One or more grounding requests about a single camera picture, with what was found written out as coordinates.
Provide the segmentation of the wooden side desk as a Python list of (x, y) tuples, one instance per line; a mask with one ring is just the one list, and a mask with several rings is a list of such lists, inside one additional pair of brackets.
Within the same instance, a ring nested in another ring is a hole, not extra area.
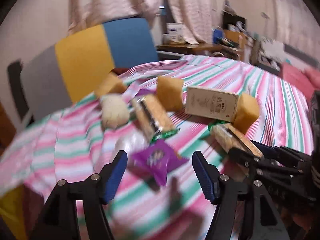
[(180, 54), (200, 54), (205, 51), (209, 53), (221, 53), (224, 57), (235, 58), (243, 61), (245, 58), (245, 52), (243, 49), (230, 48), (221, 44), (200, 43), (200, 44), (188, 44), (188, 43), (170, 43), (161, 44), (156, 46), (157, 50), (175, 52)]

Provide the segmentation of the purple snack packet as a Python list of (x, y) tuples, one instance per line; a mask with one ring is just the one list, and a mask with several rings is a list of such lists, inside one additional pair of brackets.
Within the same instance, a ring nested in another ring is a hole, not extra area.
[(163, 139), (159, 139), (148, 148), (131, 155), (133, 165), (148, 171), (158, 186), (166, 186), (168, 173), (188, 161), (188, 158), (177, 154)]

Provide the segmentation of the pink patterned curtain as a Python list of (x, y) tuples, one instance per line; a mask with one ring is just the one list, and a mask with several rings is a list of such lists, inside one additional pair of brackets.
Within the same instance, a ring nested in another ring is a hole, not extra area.
[(213, 40), (213, 0), (69, 0), (69, 34), (111, 20), (141, 16), (153, 26), (160, 5), (167, 1), (173, 21), (183, 25), (189, 44)]

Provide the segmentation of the cream round bun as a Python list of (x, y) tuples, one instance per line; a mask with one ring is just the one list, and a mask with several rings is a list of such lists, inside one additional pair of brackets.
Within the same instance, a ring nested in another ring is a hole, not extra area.
[(130, 119), (130, 111), (119, 94), (107, 94), (100, 99), (101, 125), (104, 129), (116, 129)]

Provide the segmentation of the beige printed carton box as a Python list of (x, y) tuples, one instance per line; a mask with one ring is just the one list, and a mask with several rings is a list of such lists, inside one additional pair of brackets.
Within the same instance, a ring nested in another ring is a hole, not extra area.
[(233, 122), (240, 96), (221, 89), (189, 86), (185, 113), (205, 118)]

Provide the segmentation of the rice cracker bar packet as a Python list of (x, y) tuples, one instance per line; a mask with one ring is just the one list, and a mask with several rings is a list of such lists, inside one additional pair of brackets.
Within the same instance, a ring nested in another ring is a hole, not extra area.
[(136, 119), (149, 143), (176, 135), (179, 129), (153, 94), (141, 95), (131, 100)]

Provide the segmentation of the white plastic wrapped snack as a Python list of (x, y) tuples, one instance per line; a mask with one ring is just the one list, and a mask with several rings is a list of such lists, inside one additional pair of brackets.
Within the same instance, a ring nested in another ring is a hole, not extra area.
[(112, 160), (116, 157), (119, 151), (125, 151), (128, 156), (128, 161), (133, 161), (133, 155), (146, 149), (149, 146), (149, 141), (142, 132), (133, 132), (131, 134), (121, 136), (114, 147)]

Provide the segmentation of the blue round container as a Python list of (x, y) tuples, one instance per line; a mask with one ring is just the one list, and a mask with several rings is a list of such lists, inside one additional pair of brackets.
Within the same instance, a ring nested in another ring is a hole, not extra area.
[(221, 28), (213, 29), (213, 44), (218, 44), (218, 40), (223, 38), (223, 30)]

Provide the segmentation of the grey yellow blue chair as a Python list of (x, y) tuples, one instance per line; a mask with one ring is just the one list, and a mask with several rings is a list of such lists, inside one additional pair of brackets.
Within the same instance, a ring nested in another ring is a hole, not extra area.
[(113, 69), (158, 61), (144, 18), (106, 22), (61, 39), (28, 64), (8, 65), (11, 94), (21, 120), (71, 106), (95, 90)]

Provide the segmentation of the gold metal tray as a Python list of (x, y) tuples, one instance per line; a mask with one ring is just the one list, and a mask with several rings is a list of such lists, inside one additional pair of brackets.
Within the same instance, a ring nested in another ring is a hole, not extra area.
[(1, 197), (1, 217), (16, 237), (27, 239), (23, 212), (24, 188), (18, 186)]

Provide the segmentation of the yellow sponge cake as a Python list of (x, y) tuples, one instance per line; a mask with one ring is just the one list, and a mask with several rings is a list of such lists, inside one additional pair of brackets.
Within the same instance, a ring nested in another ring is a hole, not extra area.
[(94, 93), (96, 97), (101, 97), (112, 93), (123, 94), (126, 90), (127, 86), (121, 81), (121, 79), (113, 72), (110, 72)]
[(240, 95), (233, 126), (246, 134), (251, 125), (259, 118), (259, 105), (256, 98), (247, 93)]
[(168, 112), (177, 112), (183, 108), (182, 89), (182, 79), (167, 76), (157, 78), (156, 96)]

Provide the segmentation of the white blue medicine box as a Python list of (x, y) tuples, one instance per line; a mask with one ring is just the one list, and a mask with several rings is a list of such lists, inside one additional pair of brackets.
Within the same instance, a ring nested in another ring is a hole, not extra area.
[(171, 42), (184, 43), (184, 25), (181, 23), (167, 23), (167, 31)]

